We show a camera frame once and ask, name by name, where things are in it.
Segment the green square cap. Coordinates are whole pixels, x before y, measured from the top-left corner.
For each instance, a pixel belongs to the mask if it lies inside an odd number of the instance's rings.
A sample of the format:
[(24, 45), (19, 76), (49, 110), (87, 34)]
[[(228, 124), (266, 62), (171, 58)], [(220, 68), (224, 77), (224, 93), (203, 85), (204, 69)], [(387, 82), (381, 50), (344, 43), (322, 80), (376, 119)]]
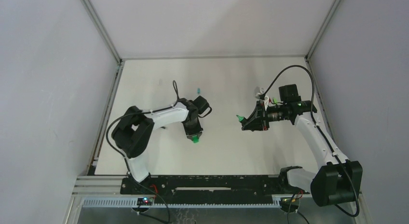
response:
[(192, 141), (193, 141), (193, 143), (198, 143), (199, 142), (199, 137), (198, 136), (192, 137)]

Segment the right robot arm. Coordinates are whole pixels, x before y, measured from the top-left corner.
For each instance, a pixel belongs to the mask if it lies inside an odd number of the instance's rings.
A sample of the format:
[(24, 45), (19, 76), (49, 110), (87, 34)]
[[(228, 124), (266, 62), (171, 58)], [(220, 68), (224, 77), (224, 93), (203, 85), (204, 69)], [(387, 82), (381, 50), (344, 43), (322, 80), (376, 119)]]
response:
[(267, 131), (271, 122), (290, 121), (302, 134), (310, 147), (317, 172), (292, 166), (280, 170), (280, 180), (286, 187), (309, 192), (320, 206), (357, 202), (363, 168), (358, 161), (351, 161), (321, 128), (317, 109), (310, 100), (302, 100), (295, 84), (279, 87), (280, 102), (270, 106), (256, 102), (247, 117), (238, 116), (243, 131)]

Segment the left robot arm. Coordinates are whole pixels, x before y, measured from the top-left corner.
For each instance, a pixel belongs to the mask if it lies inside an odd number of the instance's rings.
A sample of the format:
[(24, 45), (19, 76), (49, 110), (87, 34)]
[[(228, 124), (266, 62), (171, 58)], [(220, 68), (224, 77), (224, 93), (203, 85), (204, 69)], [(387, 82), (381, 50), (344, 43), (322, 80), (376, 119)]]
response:
[(143, 111), (132, 106), (107, 127), (105, 138), (123, 157), (129, 177), (142, 182), (150, 176), (143, 153), (152, 132), (166, 125), (182, 123), (186, 138), (197, 143), (203, 133), (199, 120), (211, 112), (209, 102), (202, 96), (195, 100), (178, 98), (175, 103), (156, 110)]

